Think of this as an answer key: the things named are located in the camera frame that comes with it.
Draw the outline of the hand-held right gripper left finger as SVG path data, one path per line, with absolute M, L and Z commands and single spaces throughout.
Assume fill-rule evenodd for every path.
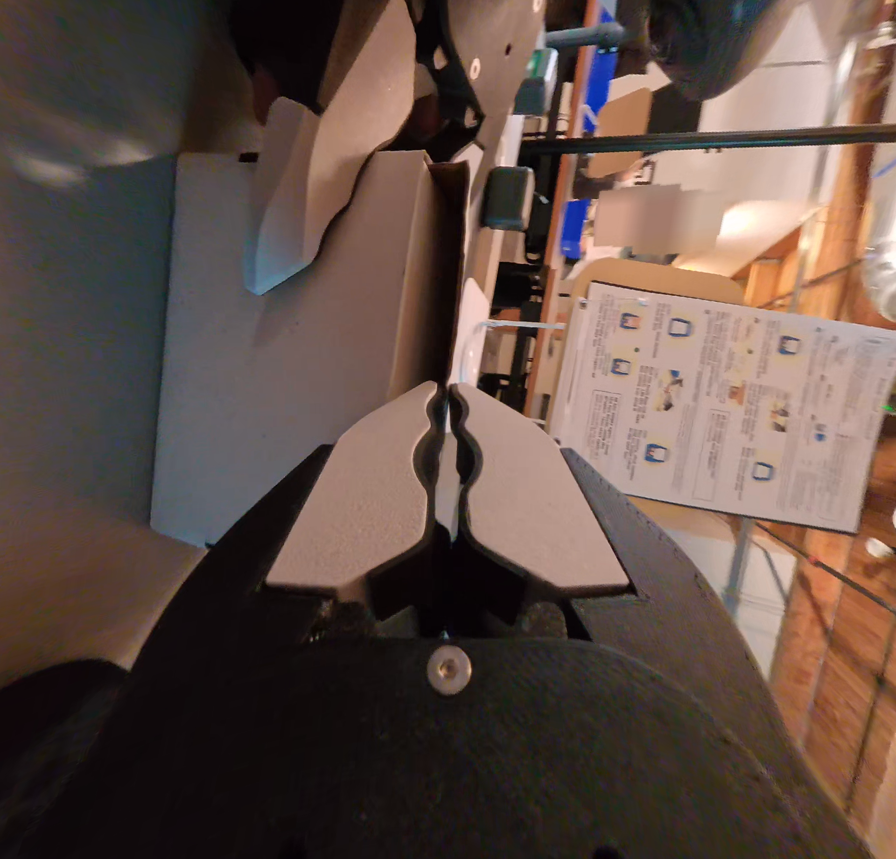
M 337 440 L 265 584 L 362 591 L 367 578 L 419 548 L 434 523 L 444 392 L 426 381 Z

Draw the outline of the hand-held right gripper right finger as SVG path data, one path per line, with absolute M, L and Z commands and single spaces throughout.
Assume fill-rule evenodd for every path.
M 556 442 L 465 383 L 450 388 L 458 534 L 490 562 L 560 596 L 624 593 L 631 580 Z

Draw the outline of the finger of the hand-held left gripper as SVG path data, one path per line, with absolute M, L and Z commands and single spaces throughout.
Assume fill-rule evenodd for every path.
M 322 116 L 275 100 L 250 185 L 243 262 L 250 293 L 268 293 L 315 260 L 358 174 L 358 153 L 340 145 Z
M 413 104 L 417 38 L 408 0 L 345 0 L 321 84 L 310 186 L 350 193 Z

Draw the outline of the white cardboard mailer box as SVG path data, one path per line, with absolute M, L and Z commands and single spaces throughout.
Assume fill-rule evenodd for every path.
M 320 255 L 244 285 L 253 166 L 176 167 L 151 528 L 216 543 L 318 446 L 451 367 L 470 167 L 423 151 L 367 164 Z

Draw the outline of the grey stand pole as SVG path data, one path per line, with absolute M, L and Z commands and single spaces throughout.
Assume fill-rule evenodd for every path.
M 594 26 L 559 29 L 547 32 L 544 47 L 557 51 L 595 47 L 601 53 L 615 52 L 629 39 L 626 29 L 615 21 L 600 22 Z

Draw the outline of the small blue storage bin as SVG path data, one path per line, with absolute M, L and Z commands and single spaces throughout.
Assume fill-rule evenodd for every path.
M 566 202 L 559 239 L 559 250 L 566 260 L 581 259 L 583 233 L 593 220 L 595 203 L 590 199 Z
M 610 83 L 616 77 L 618 51 L 598 49 L 592 58 L 581 104 L 581 135 L 593 135 L 598 114 L 609 100 Z

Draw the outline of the dark grey power adapter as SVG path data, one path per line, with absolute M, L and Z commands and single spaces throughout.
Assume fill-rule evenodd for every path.
M 526 167 L 492 168 L 481 205 L 481 224 L 491 230 L 527 230 L 535 193 L 535 173 Z

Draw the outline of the printed instruction sheet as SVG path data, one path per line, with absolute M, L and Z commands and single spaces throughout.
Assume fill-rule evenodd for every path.
M 625 495 L 856 534 L 894 332 L 592 281 L 548 433 Z

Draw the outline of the black stand pole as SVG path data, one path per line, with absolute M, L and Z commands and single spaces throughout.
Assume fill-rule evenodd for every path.
M 664 133 L 583 137 L 567 139 L 531 139 L 521 142 L 521 151 L 537 156 L 685 151 L 733 148 L 801 148 L 891 144 L 895 141 L 894 124 L 825 126 L 734 132 Z

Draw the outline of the brown cardboard sign backing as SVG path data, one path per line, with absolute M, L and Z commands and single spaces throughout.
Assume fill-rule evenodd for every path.
M 564 380 L 569 380 L 574 369 L 574 316 L 580 301 L 586 298 L 592 282 L 600 282 L 628 289 L 642 289 L 649 293 L 679 295 L 729 305 L 745 305 L 743 289 L 732 279 L 722 275 L 689 271 L 669 265 L 659 265 L 629 259 L 601 258 L 581 262 L 573 274 L 562 282 L 559 292 L 568 295 L 564 353 L 554 377 L 554 391 L 549 423 L 555 425 L 561 417 Z

